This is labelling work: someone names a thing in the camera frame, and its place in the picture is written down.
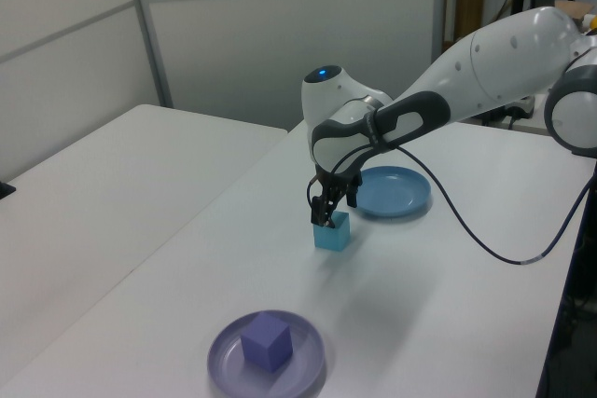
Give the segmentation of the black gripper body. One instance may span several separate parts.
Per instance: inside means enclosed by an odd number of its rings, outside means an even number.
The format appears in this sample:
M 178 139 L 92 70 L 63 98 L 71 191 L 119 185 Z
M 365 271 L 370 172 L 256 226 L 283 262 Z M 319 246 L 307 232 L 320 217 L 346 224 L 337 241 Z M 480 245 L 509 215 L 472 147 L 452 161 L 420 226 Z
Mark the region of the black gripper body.
M 323 187 L 335 186 L 337 188 L 347 188 L 351 185 L 355 188 L 358 188 L 362 185 L 362 175 L 360 170 L 348 170 L 347 172 L 332 173 L 324 170 L 321 166 L 317 165 L 316 177 L 318 182 Z

